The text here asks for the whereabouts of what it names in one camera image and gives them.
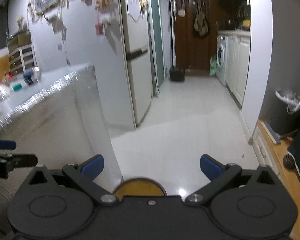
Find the hanging bag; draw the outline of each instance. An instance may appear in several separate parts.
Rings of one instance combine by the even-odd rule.
[[[199,33],[200,36],[204,36],[208,33],[209,28],[206,21],[206,16],[202,10],[201,0],[197,0],[196,16],[194,20],[194,29]]]

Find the washing machine door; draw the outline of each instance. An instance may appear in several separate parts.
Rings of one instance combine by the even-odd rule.
[[[217,49],[217,66],[219,69],[222,69],[225,63],[226,59],[226,50],[225,46],[222,43],[218,44],[218,49]]]

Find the white cabinet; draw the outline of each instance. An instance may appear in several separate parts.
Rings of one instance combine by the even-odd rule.
[[[269,165],[270,168],[274,171],[274,173],[277,176],[279,176],[279,170],[274,162],[270,149],[268,148],[266,142],[263,139],[263,136],[258,126],[256,127],[256,130],[253,133],[252,139],[252,146],[256,153],[259,164]]]
[[[249,59],[250,59],[250,38],[237,37],[233,94],[239,101],[240,105],[242,105],[244,92],[246,90],[247,76],[248,76],[248,69],[249,69]]]
[[[228,49],[228,61],[227,61],[227,71],[226,71],[226,83],[230,90],[233,90],[233,78],[234,78],[234,67],[235,67],[235,46],[236,46],[236,36],[230,35],[228,37],[229,47]]]
[[[250,60],[250,37],[229,35],[226,83],[242,105]]]

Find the washing machine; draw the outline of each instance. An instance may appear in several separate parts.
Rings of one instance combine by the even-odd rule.
[[[217,78],[223,86],[226,86],[226,71],[228,61],[228,36],[218,35],[218,48],[217,48]]]

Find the refrigerator door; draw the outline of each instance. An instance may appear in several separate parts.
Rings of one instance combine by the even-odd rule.
[[[146,13],[142,14],[141,7],[139,7],[140,17],[134,19],[131,16],[133,12],[128,12],[127,3],[128,0],[121,0],[124,44],[126,52],[130,53],[148,46],[148,19]]]
[[[121,0],[121,11],[132,104],[140,125],[152,100],[152,76],[147,14],[141,12],[140,0],[133,1],[136,6],[131,7],[131,0]]]
[[[152,80],[150,52],[127,61],[136,125],[140,125],[151,103]]]

